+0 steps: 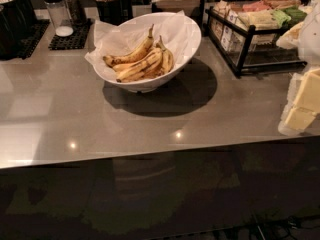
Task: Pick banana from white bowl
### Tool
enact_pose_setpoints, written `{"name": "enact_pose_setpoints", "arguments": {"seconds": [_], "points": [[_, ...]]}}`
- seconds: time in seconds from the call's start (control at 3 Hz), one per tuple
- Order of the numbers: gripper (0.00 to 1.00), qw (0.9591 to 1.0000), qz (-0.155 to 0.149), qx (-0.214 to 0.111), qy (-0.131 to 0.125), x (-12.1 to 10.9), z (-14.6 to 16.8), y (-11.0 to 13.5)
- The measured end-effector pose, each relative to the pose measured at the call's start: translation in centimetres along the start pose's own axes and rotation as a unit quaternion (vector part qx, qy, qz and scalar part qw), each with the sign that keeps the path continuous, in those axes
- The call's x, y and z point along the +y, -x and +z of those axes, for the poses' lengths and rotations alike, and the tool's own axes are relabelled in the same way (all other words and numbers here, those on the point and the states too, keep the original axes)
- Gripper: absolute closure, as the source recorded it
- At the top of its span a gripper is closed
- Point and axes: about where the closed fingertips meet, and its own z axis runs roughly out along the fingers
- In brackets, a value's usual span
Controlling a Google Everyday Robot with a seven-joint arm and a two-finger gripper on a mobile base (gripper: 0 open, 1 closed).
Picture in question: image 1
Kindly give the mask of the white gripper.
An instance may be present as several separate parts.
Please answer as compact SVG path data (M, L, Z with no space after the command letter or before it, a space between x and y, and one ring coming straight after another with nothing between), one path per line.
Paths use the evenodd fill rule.
M311 0L305 20L285 32L276 42L283 49L298 49L298 57L311 68L294 73L288 88L278 131L287 136L303 133L320 114L320 0Z

